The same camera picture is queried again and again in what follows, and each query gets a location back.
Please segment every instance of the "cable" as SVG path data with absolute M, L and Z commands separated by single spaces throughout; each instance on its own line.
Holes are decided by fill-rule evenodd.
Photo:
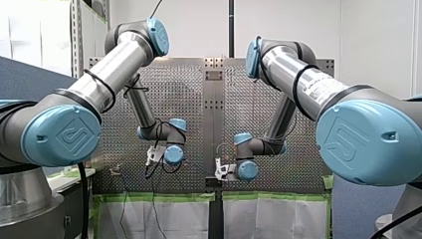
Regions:
M 298 97 L 299 79 L 301 78 L 302 74 L 308 69 L 318 69 L 319 70 L 319 67 L 317 67 L 316 65 L 309 64 L 309 65 L 306 65 L 304 68 L 302 68 L 300 71 L 298 71 L 298 73 L 295 76 L 295 80 L 293 81 L 293 99 L 296 103 L 296 107 L 299 109 L 299 111 L 302 113 L 302 115 L 304 115 L 308 119 L 314 121 L 310 117 L 310 115 L 308 115 L 308 113 L 305 111 L 305 109 L 302 107 L 301 103 L 299 102 L 299 97 Z
M 220 144 L 218 144 L 217 145 L 217 148 L 215 148 L 215 153 L 218 155 L 218 149 L 220 148 L 220 146 L 222 146 L 222 145 L 226 145 L 226 146 L 229 146 L 230 144 L 229 143 L 227 143 L 227 142 L 222 142 L 222 143 L 220 143 Z
M 162 0 L 159 0 L 158 1 L 157 5 L 155 6 L 154 11 L 152 12 L 152 14 L 151 14 L 151 16 L 149 18 L 152 18 L 155 15 L 155 12 L 157 11 L 157 9 L 158 9 L 159 5 L 161 4 L 161 2 L 162 2 Z
M 88 191 L 88 180 L 87 175 L 85 174 L 84 163 L 78 163 L 78 169 L 81 175 L 82 183 L 82 197 L 83 197 L 83 224 L 82 224 L 82 234 L 81 239 L 88 239 L 88 225 L 90 221 L 90 197 Z
M 121 210 L 120 220 L 118 221 L 118 223 L 120 224 L 121 230 L 123 231 L 124 238 L 128 239 L 127 234 L 126 234 L 126 229 L 123 226 L 123 217 L 124 217 L 124 212 L 126 211 L 126 201 L 127 201 L 127 198 L 129 197 L 129 189 L 127 188 L 126 180 L 124 179 L 124 176 L 122 173 L 120 174 L 120 177 L 121 177 L 121 182 L 123 183 L 123 188 L 124 188 L 124 201 L 123 201 L 123 209 Z
M 422 213 L 422 206 L 420 206 L 420 207 L 404 214 L 403 216 L 395 219 L 390 224 L 384 226 L 381 230 L 375 232 L 375 234 L 373 234 L 370 239 L 380 239 L 380 238 L 382 238 L 382 236 L 385 232 L 391 230 L 393 227 L 407 221 L 408 219 L 410 219 L 410 218 L 412 218 L 412 217 L 414 217 L 414 216 L 416 216 L 420 213 Z
M 149 91 L 149 88 L 137 88 L 137 87 L 134 86 L 134 85 L 136 85 L 137 82 L 139 82 L 139 79 L 140 79 L 140 74 L 136 74 L 136 76 L 132 80 L 133 83 L 130 86 L 128 86 L 128 85 L 125 86 L 126 87 L 126 90 L 123 93 L 123 97 L 125 99 L 127 98 L 127 93 L 130 90 L 139 90 L 139 91 L 145 91 L 145 92 L 148 92 Z
M 162 163 L 162 157 L 161 157 L 161 159 L 159 159 L 158 162 L 155 163 L 154 168 L 152 168 L 152 171 L 149 174 L 148 174 L 149 166 L 147 166 L 145 168 L 145 179 L 149 179 L 149 178 L 152 177 L 152 175 L 154 175 L 155 170 L 157 169 L 157 167 L 159 166 L 160 163 Z
M 158 186 L 159 186 L 160 182 L 161 182 L 161 173 L 159 174 Z M 159 224 L 159 221 L 158 221 L 158 213 L 157 213 L 157 209 L 155 208 L 155 201 L 154 201 L 154 199 L 155 199 L 155 189 L 154 189 L 154 181 L 153 181 L 153 178 L 151 178 L 151 189 L 152 189 L 152 208 L 153 208 L 154 214 L 155 214 L 155 221 L 157 223 L 158 230 L 161 232 L 161 235 L 165 239 L 167 239 L 167 236 L 165 235 L 164 231 L 161 229 L 161 225 Z
M 161 168 L 162 168 L 162 170 L 163 170 L 165 173 L 169 173 L 169 174 L 172 174 L 172 173 L 177 172 L 177 171 L 180 169 L 180 167 L 182 166 L 182 163 L 179 163 L 179 164 L 176 166 L 176 168 L 175 168 L 175 169 L 173 169 L 172 171 L 168 171 L 167 169 L 165 169 L 164 164 L 165 164 L 165 163 L 161 163 Z
M 102 114 L 108 112 L 109 110 L 111 110 L 111 108 L 114 106 L 115 104 L 115 92 L 112 90 L 111 86 L 109 86 L 105 81 L 103 81 L 102 79 L 100 79 L 96 74 L 92 73 L 90 70 L 88 69 L 84 69 L 84 72 L 87 73 L 88 75 L 91 76 L 91 78 L 96 81 L 96 82 L 100 82 L 111 94 L 111 104 L 109 104 L 109 106 L 102 111 Z
M 293 133 L 293 131 L 295 130 L 297 124 L 298 124 L 298 115 L 295 114 L 295 121 L 293 122 L 292 129 L 288 133 L 286 133 L 286 135 L 280 136 L 280 137 L 276 137 L 276 138 L 264 137 L 262 139 L 265 140 L 265 141 L 267 141 L 267 142 L 269 142 L 269 143 L 272 143 L 272 144 L 281 144 L 281 143 L 284 142 L 284 140 L 286 140 L 286 138 L 290 134 Z
M 127 196 L 128 195 L 129 195 L 129 192 L 126 190 L 125 191 L 125 194 L 124 194 L 123 209 L 121 210 L 121 216 L 120 216 L 120 220 L 119 220 L 119 224 L 120 224 L 121 230 L 123 230 L 124 237 L 126 239 L 128 239 L 128 237 L 127 237 L 127 234 L 126 234 L 126 230 L 124 229 L 124 226 L 123 226 L 123 216 L 124 216 L 124 211 L 126 209 L 126 200 L 127 200 Z

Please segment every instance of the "black pole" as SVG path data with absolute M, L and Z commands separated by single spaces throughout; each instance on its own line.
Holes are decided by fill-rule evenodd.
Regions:
M 235 0 L 229 0 L 229 58 L 235 57 Z

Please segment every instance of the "robotic arm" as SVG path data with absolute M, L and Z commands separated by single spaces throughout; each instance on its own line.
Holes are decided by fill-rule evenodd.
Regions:
M 157 19 L 122 24 L 108 32 L 106 56 L 66 90 L 57 90 L 37 104 L 2 104 L 0 167 L 23 163 L 66 166 L 89 159 L 101 136 L 100 114 L 112 108 L 115 95 L 127 87 L 139 67 L 148 66 L 169 49 L 167 32 Z M 133 83 L 128 98 L 139 121 L 139 135 L 167 140 L 164 159 L 177 164 L 183 157 L 186 122 L 172 119 L 156 134 L 147 97 Z
M 370 86 L 347 86 L 320 71 L 314 62 L 313 51 L 301 43 L 258 38 L 250 44 L 249 77 L 261 79 L 285 95 L 273 119 L 273 130 L 264 140 L 244 133 L 235 136 L 237 158 L 251 160 L 253 155 L 267 153 L 265 142 L 271 135 L 283 135 L 282 125 L 290 123 L 296 105 L 304 116 L 316 121 L 320 155 L 340 177 L 376 186 L 419 181 L 422 104 L 395 99 Z

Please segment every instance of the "blue logo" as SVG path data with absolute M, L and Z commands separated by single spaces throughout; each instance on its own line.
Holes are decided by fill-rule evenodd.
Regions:
M 74 156 L 78 155 L 95 137 L 81 119 L 72 119 L 56 136 L 56 140 Z
M 344 119 L 337 118 L 329 131 L 324 147 L 332 156 L 346 164 L 354 159 L 357 150 L 367 147 L 368 144 L 366 133 Z
M 167 45 L 167 33 L 164 28 L 158 30 L 157 36 L 161 40 L 162 44 Z

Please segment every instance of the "pegboard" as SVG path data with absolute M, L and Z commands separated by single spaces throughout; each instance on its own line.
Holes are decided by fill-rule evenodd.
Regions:
M 139 70 L 156 118 L 187 121 L 185 158 L 180 170 L 166 174 L 158 167 L 154 188 L 160 192 L 203 192 L 203 125 L 202 92 L 204 71 L 202 61 L 195 59 L 155 61 Z M 151 191 L 151 179 L 144 179 L 146 152 L 153 141 L 141 140 L 136 135 L 135 116 L 122 93 L 117 95 L 113 109 L 103 115 L 103 137 L 100 155 L 93 162 L 98 168 L 95 177 L 96 193 L 122 192 L 124 185 L 130 191 Z M 111 176 L 109 169 L 121 164 L 122 177 Z
M 149 88 L 146 94 L 155 116 L 162 120 L 182 118 L 188 127 L 186 159 L 174 174 L 157 168 L 156 191 L 204 192 L 204 178 L 212 174 L 219 143 L 230 144 L 222 147 L 223 162 L 234 163 L 234 134 L 249 131 L 264 136 L 280 93 L 262 82 L 254 84 L 246 77 L 244 65 L 244 59 L 157 59 L 139 70 L 142 83 Z M 331 60 L 319 60 L 318 65 L 332 75 Z M 153 142 L 137 137 L 135 116 L 122 93 L 117 95 L 114 108 L 103 115 L 103 121 L 101 146 L 93 159 L 98 170 L 95 193 L 122 192 L 124 186 L 130 191 L 151 191 L 144 169 L 146 151 Z M 258 156 L 260 175 L 255 181 L 225 183 L 224 189 L 323 192 L 321 177 L 330 172 L 317 152 L 315 124 L 301 115 L 297 121 L 284 155 Z M 110 174 L 117 164 L 121 165 L 122 177 Z

